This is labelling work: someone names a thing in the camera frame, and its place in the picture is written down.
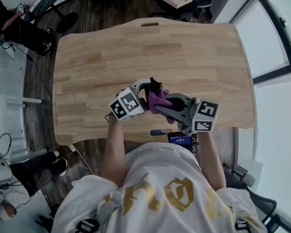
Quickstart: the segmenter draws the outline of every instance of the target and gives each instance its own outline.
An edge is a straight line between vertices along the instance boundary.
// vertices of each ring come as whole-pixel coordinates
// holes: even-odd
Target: round stand base
[[[61,21],[57,25],[57,32],[64,33],[67,30],[71,29],[72,26],[77,22],[79,15],[77,13],[70,13],[65,16],[65,20]]]

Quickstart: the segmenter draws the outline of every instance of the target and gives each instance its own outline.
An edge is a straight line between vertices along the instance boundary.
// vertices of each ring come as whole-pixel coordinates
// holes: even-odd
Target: purple glove
[[[158,94],[155,94],[154,92],[149,92],[149,97],[148,97],[148,104],[149,104],[149,109],[150,111],[157,115],[159,114],[158,110],[155,108],[156,105],[160,105],[162,107],[166,107],[168,109],[173,110],[174,109],[174,105],[172,102],[166,100],[166,99],[162,99],[163,96],[169,94],[168,90],[164,90],[161,89]],[[175,123],[175,121],[168,119],[167,118],[168,123],[173,124]]]

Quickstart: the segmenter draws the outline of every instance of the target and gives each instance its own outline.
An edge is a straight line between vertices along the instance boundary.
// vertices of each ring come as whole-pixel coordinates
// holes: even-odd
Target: digital screen
[[[191,145],[191,137],[188,135],[170,137],[169,143],[178,145]]]

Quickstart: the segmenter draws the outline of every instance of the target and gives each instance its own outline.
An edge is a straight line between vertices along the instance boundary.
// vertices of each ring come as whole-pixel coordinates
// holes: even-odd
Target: white marker cube
[[[201,100],[192,119],[192,131],[211,132],[219,111],[219,104]]]
[[[109,107],[119,121],[129,119],[145,111],[130,88],[125,89],[110,104]]]

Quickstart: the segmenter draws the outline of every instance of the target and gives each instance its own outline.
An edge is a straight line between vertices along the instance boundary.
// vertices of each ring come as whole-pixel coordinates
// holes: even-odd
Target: dark wood floor
[[[97,10],[101,12],[100,14],[94,14],[90,10],[87,26],[88,32],[106,29],[137,18],[148,17],[148,15],[152,12],[161,11],[159,6],[153,0],[117,1],[122,6],[122,10],[117,10],[112,4],[110,6],[99,6]],[[79,19],[78,22],[66,33],[55,34],[56,44],[64,35],[86,32],[86,22],[89,10],[88,0],[73,0],[61,6],[59,10],[64,14],[77,12],[79,14]],[[60,19],[55,12],[51,11],[39,19],[37,25],[39,28],[45,30],[52,28],[55,31],[59,20]],[[206,15],[202,15],[198,22],[207,23],[209,20]],[[29,55],[37,64],[37,68],[41,73],[46,87],[50,93],[52,93],[52,79],[56,48],[45,57],[38,56],[32,51],[29,52]],[[36,67],[29,61],[27,62],[25,73],[24,96],[43,100],[42,105],[31,103],[28,104],[27,108],[24,110],[25,128],[29,147],[31,147],[33,151],[43,148],[47,148],[49,150],[58,149],[61,155],[68,160],[67,174],[64,177],[56,178],[51,181],[42,190],[50,208],[52,208],[54,205],[60,204],[68,192],[72,189],[72,181],[79,180],[83,176],[90,174],[90,171],[78,154],[71,152],[68,147],[59,146],[55,142],[52,119],[52,99],[43,87]],[[217,129],[214,131],[214,136],[216,144],[219,146],[221,160],[232,164],[234,161],[233,128]],[[83,155],[90,168],[96,175],[100,175],[105,142],[105,139],[98,139],[79,142],[74,145]],[[134,145],[136,145],[136,143],[127,142],[128,148]]]

